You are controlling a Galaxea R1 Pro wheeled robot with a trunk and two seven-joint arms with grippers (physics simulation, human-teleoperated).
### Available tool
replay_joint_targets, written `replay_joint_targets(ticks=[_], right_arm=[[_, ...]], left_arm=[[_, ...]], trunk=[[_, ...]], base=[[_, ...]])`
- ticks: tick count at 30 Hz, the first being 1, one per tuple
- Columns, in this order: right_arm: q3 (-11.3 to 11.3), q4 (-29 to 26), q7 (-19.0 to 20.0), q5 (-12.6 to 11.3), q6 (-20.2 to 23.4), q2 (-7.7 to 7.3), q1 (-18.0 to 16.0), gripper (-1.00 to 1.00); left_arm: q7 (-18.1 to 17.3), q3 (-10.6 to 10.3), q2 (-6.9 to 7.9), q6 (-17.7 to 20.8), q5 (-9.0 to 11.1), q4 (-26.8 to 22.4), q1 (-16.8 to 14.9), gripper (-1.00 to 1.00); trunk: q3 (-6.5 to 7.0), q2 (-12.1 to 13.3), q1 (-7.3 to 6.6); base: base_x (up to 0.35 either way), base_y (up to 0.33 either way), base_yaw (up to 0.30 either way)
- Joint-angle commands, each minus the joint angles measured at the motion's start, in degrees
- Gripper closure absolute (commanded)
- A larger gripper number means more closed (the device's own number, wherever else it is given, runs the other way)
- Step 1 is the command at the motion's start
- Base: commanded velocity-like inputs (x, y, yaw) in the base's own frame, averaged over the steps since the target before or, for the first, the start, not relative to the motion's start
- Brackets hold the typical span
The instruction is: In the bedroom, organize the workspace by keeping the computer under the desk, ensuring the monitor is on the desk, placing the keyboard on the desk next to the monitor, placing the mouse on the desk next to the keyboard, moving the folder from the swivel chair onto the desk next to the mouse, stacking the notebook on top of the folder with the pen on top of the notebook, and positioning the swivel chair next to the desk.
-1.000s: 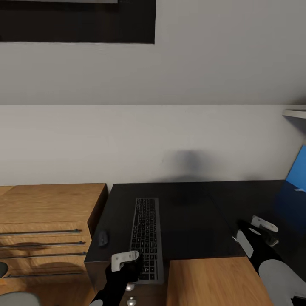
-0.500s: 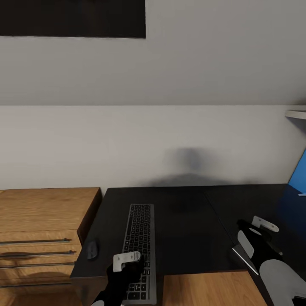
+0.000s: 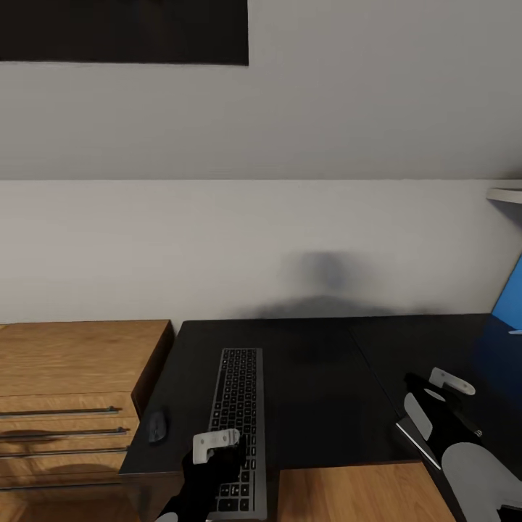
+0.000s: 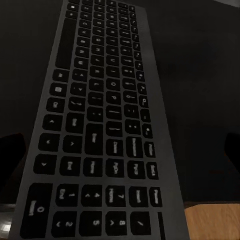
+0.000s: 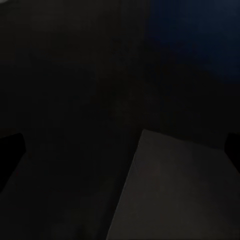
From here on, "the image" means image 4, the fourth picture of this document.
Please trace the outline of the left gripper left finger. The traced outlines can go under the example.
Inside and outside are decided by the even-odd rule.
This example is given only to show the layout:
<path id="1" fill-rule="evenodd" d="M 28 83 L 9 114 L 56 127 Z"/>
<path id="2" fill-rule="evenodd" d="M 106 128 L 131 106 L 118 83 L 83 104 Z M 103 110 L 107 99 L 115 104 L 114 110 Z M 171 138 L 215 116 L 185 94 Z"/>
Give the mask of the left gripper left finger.
<path id="1" fill-rule="evenodd" d="M 22 133 L 0 138 L 0 193 L 26 152 Z"/>

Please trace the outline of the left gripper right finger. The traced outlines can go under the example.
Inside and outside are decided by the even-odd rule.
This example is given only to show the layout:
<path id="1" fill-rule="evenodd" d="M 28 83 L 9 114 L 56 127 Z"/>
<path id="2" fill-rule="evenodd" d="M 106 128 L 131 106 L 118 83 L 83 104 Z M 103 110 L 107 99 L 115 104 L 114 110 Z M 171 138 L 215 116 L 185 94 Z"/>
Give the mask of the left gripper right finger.
<path id="1" fill-rule="evenodd" d="M 240 173 L 240 135 L 229 133 L 227 135 L 224 151 Z"/>

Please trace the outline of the keyboard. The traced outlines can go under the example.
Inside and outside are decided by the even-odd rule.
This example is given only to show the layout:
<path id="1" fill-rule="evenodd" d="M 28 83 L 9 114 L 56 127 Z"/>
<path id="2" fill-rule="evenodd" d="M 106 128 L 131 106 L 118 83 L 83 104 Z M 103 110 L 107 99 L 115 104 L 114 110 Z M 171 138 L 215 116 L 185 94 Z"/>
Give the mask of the keyboard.
<path id="1" fill-rule="evenodd" d="M 7 240 L 190 240 L 146 9 L 63 0 Z"/>

